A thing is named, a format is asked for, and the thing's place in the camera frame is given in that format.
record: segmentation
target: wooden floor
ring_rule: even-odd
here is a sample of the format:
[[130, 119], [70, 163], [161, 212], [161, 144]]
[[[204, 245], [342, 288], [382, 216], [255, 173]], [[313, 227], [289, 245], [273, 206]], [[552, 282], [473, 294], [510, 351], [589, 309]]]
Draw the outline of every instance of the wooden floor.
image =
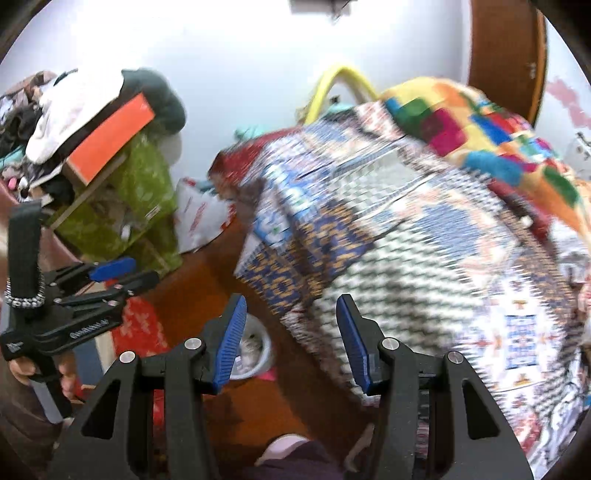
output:
[[271, 335], [277, 381], [230, 382], [221, 395], [206, 400], [220, 470], [228, 475], [251, 465], [270, 440], [285, 433], [319, 440], [342, 461], [369, 423], [370, 412], [334, 386], [264, 302], [233, 277], [245, 235], [234, 221], [211, 244], [187, 255], [183, 266], [147, 296], [171, 345], [197, 334], [205, 321], [220, 315], [234, 292], [246, 297], [248, 311]]

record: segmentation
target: patterned blanket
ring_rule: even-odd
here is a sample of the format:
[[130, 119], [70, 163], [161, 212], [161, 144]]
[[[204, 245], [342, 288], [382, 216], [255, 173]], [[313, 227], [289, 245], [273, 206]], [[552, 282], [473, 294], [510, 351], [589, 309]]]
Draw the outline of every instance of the patterned blanket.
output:
[[254, 211], [236, 276], [365, 404], [375, 398], [351, 375], [340, 294], [415, 351], [460, 349], [545, 472], [583, 408], [582, 324], [556, 264], [487, 188], [491, 172], [466, 173], [404, 137], [382, 102], [257, 152], [228, 189]]
[[419, 77], [382, 94], [396, 123], [453, 165], [490, 174], [561, 219], [591, 247], [589, 215], [556, 153], [521, 116], [479, 90]]

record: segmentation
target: green bag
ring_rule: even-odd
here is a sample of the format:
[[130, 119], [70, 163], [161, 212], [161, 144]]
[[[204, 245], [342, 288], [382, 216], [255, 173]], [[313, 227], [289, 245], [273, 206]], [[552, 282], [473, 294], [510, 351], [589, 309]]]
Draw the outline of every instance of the green bag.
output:
[[78, 202], [58, 211], [50, 223], [89, 260], [109, 261], [125, 253], [161, 273], [178, 268], [171, 218], [177, 204], [162, 154], [140, 132], [111, 160], [116, 162], [121, 165], [106, 179], [99, 174], [87, 186], [91, 194], [77, 192]]

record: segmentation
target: quilt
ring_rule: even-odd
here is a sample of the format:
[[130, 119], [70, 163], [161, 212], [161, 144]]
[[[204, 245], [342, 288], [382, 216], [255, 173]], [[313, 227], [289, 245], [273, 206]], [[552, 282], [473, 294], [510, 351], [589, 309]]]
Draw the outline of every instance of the quilt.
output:
[[451, 164], [490, 174], [578, 232], [591, 247], [589, 215], [550, 145], [521, 116], [481, 91], [419, 77], [386, 90], [384, 105], [408, 134]]

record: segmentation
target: blue gripper pad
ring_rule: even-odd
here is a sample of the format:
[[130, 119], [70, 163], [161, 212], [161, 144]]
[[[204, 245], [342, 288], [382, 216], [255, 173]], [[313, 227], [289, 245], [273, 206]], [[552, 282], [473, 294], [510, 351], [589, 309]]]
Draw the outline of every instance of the blue gripper pad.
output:
[[355, 382], [366, 395], [376, 395], [376, 390], [389, 378], [379, 358], [382, 330], [373, 320], [361, 316], [349, 294], [341, 295], [336, 302], [336, 321]]
[[135, 260], [131, 257], [123, 257], [99, 264], [88, 276], [92, 281], [103, 282], [123, 277], [133, 271], [135, 271]]
[[219, 392], [230, 380], [238, 345], [244, 333], [246, 299], [242, 295], [233, 294], [217, 322], [225, 323], [226, 325], [222, 340], [217, 347], [215, 370], [212, 379], [213, 389]]

